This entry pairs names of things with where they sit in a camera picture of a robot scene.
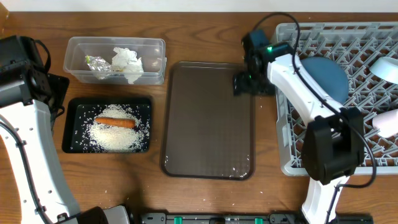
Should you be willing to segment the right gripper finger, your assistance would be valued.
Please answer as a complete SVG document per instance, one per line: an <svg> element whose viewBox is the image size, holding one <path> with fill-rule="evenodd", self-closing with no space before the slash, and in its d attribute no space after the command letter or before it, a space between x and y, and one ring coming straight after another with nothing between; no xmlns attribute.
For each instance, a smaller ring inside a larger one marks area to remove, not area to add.
<svg viewBox="0 0 398 224"><path fill-rule="evenodd" d="M233 95L243 93L252 95L252 80L249 72L239 72L233 76Z"/></svg>
<svg viewBox="0 0 398 224"><path fill-rule="evenodd" d="M275 95L275 86L271 83L256 82L254 84L254 95L274 96Z"/></svg>

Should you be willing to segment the yellow foil snack wrapper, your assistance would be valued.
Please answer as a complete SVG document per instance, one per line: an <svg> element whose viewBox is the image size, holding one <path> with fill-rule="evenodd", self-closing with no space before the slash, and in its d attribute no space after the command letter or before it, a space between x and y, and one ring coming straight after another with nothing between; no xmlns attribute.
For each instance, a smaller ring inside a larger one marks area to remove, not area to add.
<svg viewBox="0 0 398 224"><path fill-rule="evenodd" d="M107 79L108 72L111 71L111 64L102 57L94 57L90 55L85 56L86 64L89 69L94 72L94 76L99 80Z"/></svg>

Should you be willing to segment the brown serving tray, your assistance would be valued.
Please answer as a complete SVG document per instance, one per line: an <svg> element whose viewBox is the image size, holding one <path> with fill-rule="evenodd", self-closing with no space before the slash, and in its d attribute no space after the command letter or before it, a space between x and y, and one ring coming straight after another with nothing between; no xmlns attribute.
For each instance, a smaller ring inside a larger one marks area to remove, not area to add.
<svg viewBox="0 0 398 224"><path fill-rule="evenodd" d="M169 77L162 171L246 180L255 170L254 99L233 94L235 63L179 62Z"/></svg>

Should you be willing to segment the pile of white rice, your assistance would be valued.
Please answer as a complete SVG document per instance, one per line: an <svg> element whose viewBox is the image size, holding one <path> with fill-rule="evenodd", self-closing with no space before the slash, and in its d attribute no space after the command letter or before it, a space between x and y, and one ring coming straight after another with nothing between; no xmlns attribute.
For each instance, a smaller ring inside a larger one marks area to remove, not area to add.
<svg viewBox="0 0 398 224"><path fill-rule="evenodd" d="M135 122L133 128L102 124L97 118L128 119ZM146 152L149 149L151 106L131 105L80 105L77 107L70 145L71 153L129 153Z"/></svg>

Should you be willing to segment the dark blue plate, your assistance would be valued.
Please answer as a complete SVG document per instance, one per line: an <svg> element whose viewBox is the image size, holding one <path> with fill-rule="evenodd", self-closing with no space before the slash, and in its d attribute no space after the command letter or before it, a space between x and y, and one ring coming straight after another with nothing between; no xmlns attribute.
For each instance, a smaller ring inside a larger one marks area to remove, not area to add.
<svg viewBox="0 0 398 224"><path fill-rule="evenodd" d="M349 80L345 71L324 57L309 57L301 61L308 74L335 101L344 104L349 95Z"/></svg>

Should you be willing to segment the orange carrot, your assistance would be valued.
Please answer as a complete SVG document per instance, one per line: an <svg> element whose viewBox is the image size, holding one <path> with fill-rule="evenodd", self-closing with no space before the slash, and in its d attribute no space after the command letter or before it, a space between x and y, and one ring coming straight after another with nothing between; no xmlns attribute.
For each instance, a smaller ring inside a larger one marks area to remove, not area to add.
<svg viewBox="0 0 398 224"><path fill-rule="evenodd" d="M99 117L95 118L95 121L100 124L106 124L109 126L116 126L120 128L132 129L136 126L136 122L133 119Z"/></svg>

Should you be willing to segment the white tissue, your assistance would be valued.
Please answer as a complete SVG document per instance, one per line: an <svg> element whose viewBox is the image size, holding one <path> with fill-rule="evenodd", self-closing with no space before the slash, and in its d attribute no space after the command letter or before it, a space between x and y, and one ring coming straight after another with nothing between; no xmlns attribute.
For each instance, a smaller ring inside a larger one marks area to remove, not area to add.
<svg viewBox="0 0 398 224"><path fill-rule="evenodd" d="M144 73L141 58L137 53L127 48L115 47L116 55L112 58L111 70L113 72L124 72L128 84L133 84Z"/></svg>

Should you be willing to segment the light blue bowl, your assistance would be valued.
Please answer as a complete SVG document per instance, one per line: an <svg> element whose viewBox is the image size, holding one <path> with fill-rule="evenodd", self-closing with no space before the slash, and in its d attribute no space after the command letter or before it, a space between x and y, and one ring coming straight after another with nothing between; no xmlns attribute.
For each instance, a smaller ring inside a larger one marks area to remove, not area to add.
<svg viewBox="0 0 398 224"><path fill-rule="evenodd" d="M390 57L380 57L370 67L370 71L375 76L397 84L397 59Z"/></svg>

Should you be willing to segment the white pink cup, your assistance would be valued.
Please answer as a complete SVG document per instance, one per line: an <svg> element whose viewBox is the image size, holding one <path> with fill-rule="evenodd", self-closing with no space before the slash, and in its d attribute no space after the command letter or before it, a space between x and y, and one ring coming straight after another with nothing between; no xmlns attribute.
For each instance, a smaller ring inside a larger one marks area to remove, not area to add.
<svg viewBox="0 0 398 224"><path fill-rule="evenodd" d="M397 109L376 115L373 127L379 130L378 135L383 138L397 134Z"/></svg>

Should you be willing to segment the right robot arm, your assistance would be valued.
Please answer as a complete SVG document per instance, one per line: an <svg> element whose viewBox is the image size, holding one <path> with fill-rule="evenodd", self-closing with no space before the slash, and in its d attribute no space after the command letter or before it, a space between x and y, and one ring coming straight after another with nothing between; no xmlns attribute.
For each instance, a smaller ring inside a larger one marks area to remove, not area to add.
<svg viewBox="0 0 398 224"><path fill-rule="evenodd" d="M360 111L334 100L289 43L271 44L263 30L255 30L243 37L242 45L247 69L233 77L234 95L283 92L306 127L301 158L310 183L303 218L306 223L336 222L340 187L364 161Z"/></svg>

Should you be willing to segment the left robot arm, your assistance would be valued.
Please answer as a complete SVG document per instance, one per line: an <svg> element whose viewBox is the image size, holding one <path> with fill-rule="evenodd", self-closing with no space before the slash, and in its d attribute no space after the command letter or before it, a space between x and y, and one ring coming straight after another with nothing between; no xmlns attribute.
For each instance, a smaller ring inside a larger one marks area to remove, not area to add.
<svg viewBox="0 0 398 224"><path fill-rule="evenodd" d="M53 125L64 113L69 79L49 72L40 40L1 39L1 138L21 201L22 223L129 223L125 206L80 210L65 180L53 141Z"/></svg>

